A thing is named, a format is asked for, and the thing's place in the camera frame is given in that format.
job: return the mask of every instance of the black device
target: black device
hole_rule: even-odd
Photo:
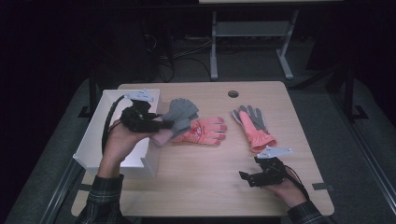
[[[105,127],[102,135],[102,154],[105,152],[105,146],[110,132],[109,126],[111,118],[113,117],[114,111],[117,108],[119,102],[125,99],[122,95],[108,111],[107,118],[105,121]],[[122,110],[120,116],[120,122],[125,125],[131,132],[135,133],[157,133],[160,129],[171,129],[174,125],[172,120],[153,120],[159,117],[159,114],[149,113],[151,105],[145,101],[131,100],[132,105]]]
[[[285,178],[287,178],[297,188],[300,189],[300,191],[303,193],[305,198],[309,201],[308,192],[306,191],[304,185],[301,183],[300,178],[296,174],[297,178],[299,179],[299,181],[297,181],[295,178],[289,175],[288,172],[286,171],[287,166],[283,164],[283,162],[280,159],[278,159],[277,157],[273,157],[270,159],[259,159],[257,157],[254,157],[254,160],[262,168],[262,173],[250,175],[248,173],[239,171],[241,178],[246,180],[251,187],[276,185],[282,183],[285,180]]]

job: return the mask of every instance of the gray carpet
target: gray carpet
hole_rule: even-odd
[[[315,74],[304,69],[312,46],[312,41],[297,41],[290,45],[287,58],[295,75],[294,80],[286,80],[283,77],[274,52],[276,43],[270,43],[262,48],[234,54],[219,54],[218,81],[280,80],[286,86],[293,86]],[[207,68],[209,66],[208,53],[193,54],[189,58],[200,60]],[[203,65],[197,61],[184,59],[176,63],[177,72],[172,82],[210,80]],[[162,70],[166,75],[170,75],[166,67],[162,67]],[[328,78],[323,78],[302,91],[290,91],[290,98],[323,179],[331,188],[330,195],[335,207],[332,219],[336,223],[396,223],[396,216],[375,182],[361,153],[360,145],[355,141],[344,114],[337,109],[337,104],[333,100],[333,97],[338,98],[342,93],[334,96],[327,93],[324,88],[327,80]],[[157,77],[154,82],[163,81]],[[361,105],[369,116],[369,119],[357,120],[355,126],[373,149],[389,179],[396,183],[396,164],[392,162],[392,158],[395,158],[395,129],[375,105],[370,92],[358,81],[355,86],[355,104]],[[88,125],[88,119],[78,118],[80,109],[85,105],[89,105],[87,81],[81,84],[65,111],[56,132],[9,214],[7,223],[48,223],[40,221]],[[70,208],[83,173],[81,169],[73,170],[72,185],[54,223],[73,223],[75,218],[71,216]],[[282,217],[282,223],[290,221],[287,217]]]

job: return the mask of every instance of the person's right hand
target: person's right hand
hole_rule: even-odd
[[[290,168],[286,167],[286,171],[290,176],[297,180]],[[300,189],[287,178],[278,185],[269,185],[263,188],[272,191],[276,197],[280,198],[286,204],[288,208],[292,208],[300,203],[306,202],[306,198]]]

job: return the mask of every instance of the hand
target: hand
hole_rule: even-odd
[[[155,133],[133,133],[119,119],[109,128],[105,152],[101,160],[98,176],[103,178],[119,177],[120,164],[143,138]]]
[[[286,171],[290,176],[297,180],[290,168],[286,167]],[[306,202],[306,198],[300,189],[287,178],[278,185],[269,185],[263,188],[272,191],[276,197],[280,198],[286,204],[288,208],[292,208],[300,203]]]

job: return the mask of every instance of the wooden table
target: wooden table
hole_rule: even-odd
[[[124,84],[122,90],[160,89],[163,102],[190,99],[199,108],[200,118],[223,117],[228,126],[226,139],[219,147],[168,143],[161,149],[159,171],[155,179],[125,179],[120,209],[135,217],[277,217],[287,207],[271,192],[251,188],[238,174],[261,171],[250,152],[245,133],[231,111],[240,105],[262,110],[269,132],[279,147],[291,147],[294,153],[279,157],[302,179],[311,200],[323,215],[333,213],[326,189],[314,190],[322,183],[304,131],[282,82],[203,82]],[[237,91],[232,98],[229,91]],[[93,176],[85,174],[82,184],[90,185]],[[72,214],[85,205],[88,191],[80,190]]]

